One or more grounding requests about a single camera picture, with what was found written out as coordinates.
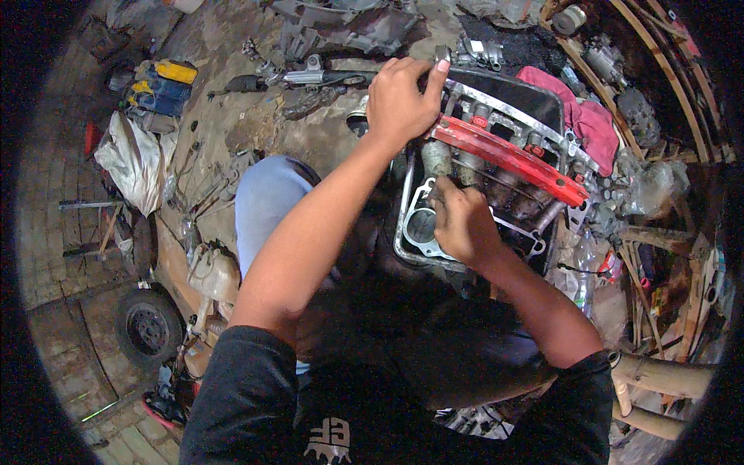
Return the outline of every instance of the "white plastic bag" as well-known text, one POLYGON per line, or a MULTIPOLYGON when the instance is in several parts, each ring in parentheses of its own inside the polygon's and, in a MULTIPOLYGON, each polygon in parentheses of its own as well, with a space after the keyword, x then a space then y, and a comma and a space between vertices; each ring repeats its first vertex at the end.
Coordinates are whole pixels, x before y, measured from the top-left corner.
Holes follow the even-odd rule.
POLYGON ((161 191, 178 137, 175 131, 161 136, 158 142, 154 134, 114 112, 108 135, 96 150, 96 161, 111 174, 124 198, 146 217, 160 208, 161 191))

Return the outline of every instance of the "black t-shirt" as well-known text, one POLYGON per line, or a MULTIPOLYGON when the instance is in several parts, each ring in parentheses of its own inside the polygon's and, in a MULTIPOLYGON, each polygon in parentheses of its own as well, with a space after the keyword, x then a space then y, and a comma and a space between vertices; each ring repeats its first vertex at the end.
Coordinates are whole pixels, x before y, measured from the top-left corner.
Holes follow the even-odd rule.
POLYGON ((606 464, 604 352, 564 370, 507 440, 434 424, 401 376, 370 365, 310 371, 272 334, 232 327, 214 348, 181 444, 184 464, 606 464))

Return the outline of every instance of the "engine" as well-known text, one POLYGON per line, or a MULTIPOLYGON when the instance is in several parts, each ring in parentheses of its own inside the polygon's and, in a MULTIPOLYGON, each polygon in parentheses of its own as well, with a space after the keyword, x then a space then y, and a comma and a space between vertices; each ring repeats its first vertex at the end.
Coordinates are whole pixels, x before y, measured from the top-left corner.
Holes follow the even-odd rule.
POLYGON ((482 69, 452 67, 449 77, 440 120, 407 154, 394 251, 417 266, 467 271, 434 238, 429 195, 449 176, 486 195, 502 239, 544 275, 559 213, 578 230, 598 166, 564 129, 555 94, 482 69))

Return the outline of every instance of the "red fuel rail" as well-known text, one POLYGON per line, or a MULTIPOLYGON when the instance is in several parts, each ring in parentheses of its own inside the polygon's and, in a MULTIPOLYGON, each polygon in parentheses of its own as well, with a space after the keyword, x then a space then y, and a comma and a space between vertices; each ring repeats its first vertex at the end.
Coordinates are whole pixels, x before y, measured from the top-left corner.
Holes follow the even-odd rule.
POLYGON ((478 126, 442 115, 432 137, 481 157, 526 182, 546 190, 569 207, 578 207, 589 197, 586 189, 538 157, 478 126))

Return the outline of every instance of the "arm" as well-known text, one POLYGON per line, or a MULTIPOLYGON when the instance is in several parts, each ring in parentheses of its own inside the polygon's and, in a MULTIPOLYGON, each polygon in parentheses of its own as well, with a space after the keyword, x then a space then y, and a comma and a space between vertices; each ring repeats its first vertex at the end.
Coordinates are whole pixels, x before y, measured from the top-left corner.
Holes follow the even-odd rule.
POLYGON ((436 188, 434 236, 442 249, 504 291, 548 363, 568 368, 603 349, 574 303, 503 244, 482 193, 460 190, 445 177, 436 188))
POLYGON ((268 238, 248 270, 230 326, 263 328, 294 346, 296 322, 330 272, 359 212, 393 157, 439 114, 449 70, 429 72, 425 94, 416 86, 431 65, 391 59, 369 88, 370 129, 354 151, 312 189, 268 238))

